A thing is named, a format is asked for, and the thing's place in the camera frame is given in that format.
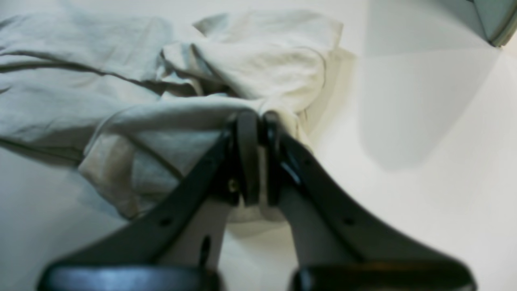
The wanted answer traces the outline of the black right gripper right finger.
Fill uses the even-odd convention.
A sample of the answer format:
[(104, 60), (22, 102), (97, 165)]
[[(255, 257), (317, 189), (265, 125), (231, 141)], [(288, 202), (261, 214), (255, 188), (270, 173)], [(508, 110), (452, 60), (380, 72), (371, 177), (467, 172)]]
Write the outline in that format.
[(291, 291), (475, 291), (470, 269), (399, 232), (357, 203), (265, 114), (267, 200), (287, 219), (298, 269)]

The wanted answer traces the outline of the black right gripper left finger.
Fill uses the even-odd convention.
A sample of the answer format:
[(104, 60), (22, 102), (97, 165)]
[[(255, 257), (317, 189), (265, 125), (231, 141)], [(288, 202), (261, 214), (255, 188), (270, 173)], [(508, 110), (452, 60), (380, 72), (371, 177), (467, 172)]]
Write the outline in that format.
[(155, 208), (48, 265), (40, 291), (223, 291), (216, 268), (227, 217), (260, 201), (259, 119), (232, 116), (220, 138)]

